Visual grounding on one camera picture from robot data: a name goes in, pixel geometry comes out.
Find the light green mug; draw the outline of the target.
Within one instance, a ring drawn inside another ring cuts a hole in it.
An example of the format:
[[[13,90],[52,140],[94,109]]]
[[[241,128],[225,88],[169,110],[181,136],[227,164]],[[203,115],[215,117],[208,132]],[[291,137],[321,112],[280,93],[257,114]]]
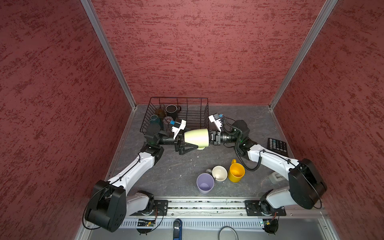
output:
[[[210,144],[209,131],[208,129],[187,131],[184,133],[184,140],[188,144],[198,146],[198,150],[203,150]]]

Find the clear plastic cup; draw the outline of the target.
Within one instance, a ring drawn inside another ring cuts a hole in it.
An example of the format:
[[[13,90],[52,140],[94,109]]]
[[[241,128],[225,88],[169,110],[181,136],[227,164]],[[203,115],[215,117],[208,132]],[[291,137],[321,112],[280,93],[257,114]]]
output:
[[[172,117],[165,117],[164,119],[163,119],[163,123],[166,125],[166,126],[173,126],[173,123],[174,122],[174,119],[172,118]]]

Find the black mug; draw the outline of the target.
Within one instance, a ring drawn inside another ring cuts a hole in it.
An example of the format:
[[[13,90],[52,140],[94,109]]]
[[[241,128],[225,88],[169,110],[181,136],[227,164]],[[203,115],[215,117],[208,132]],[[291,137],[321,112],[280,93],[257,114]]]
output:
[[[168,105],[166,106],[167,116],[171,117],[173,120],[176,120],[181,109],[182,107],[178,105]]]

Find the teal mug white inside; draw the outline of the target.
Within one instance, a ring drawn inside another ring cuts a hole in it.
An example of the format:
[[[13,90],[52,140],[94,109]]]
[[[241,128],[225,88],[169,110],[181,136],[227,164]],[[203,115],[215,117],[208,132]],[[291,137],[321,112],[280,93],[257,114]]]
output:
[[[150,116],[150,124],[158,124],[161,128],[163,127],[163,120],[158,115]]]

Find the yellow mug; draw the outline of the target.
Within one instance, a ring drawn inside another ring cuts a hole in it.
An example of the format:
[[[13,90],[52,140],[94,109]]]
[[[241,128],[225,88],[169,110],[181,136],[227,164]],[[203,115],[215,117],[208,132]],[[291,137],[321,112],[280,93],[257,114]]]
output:
[[[245,168],[233,159],[228,172],[228,178],[233,183],[238,183],[245,175]]]

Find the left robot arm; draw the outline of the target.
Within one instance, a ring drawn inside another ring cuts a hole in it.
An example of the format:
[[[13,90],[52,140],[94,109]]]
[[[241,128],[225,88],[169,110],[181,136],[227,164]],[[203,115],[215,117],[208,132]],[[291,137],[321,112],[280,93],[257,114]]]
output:
[[[97,229],[114,232],[126,216],[135,213],[150,215],[155,212],[153,194],[138,191],[128,196],[128,193],[144,173],[160,160],[164,152],[160,142],[166,136],[168,133],[161,129],[160,124],[149,125],[145,134],[147,141],[136,159],[108,181],[100,180],[94,185],[92,196],[83,213],[83,222],[88,221]]]

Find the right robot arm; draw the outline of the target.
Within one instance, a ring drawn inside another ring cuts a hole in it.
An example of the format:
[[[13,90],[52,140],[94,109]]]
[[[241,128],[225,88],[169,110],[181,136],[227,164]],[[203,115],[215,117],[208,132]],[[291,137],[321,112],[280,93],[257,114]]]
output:
[[[249,138],[250,130],[243,120],[230,124],[228,118],[214,114],[209,121],[217,127],[210,132],[211,144],[233,143],[237,159],[246,170],[255,172],[265,166],[289,182],[288,187],[270,190],[260,198],[259,211],[263,215],[271,216],[278,209],[292,205],[310,210],[322,201],[328,187],[311,160],[299,161],[257,144]]]

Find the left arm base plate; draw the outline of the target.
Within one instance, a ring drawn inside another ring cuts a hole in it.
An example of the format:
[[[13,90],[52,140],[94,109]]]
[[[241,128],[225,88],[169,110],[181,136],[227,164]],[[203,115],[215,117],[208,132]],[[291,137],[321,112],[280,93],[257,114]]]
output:
[[[166,216],[168,212],[168,200],[154,200],[154,205],[151,209],[141,211],[140,216]]]

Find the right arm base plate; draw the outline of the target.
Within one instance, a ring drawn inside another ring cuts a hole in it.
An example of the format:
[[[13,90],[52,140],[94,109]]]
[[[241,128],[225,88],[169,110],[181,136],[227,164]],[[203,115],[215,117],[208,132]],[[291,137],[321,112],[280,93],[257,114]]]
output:
[[[245,201],[245,209],[249,217],[279,217],[286,216],[284,207],[272,208],[267,201]]]

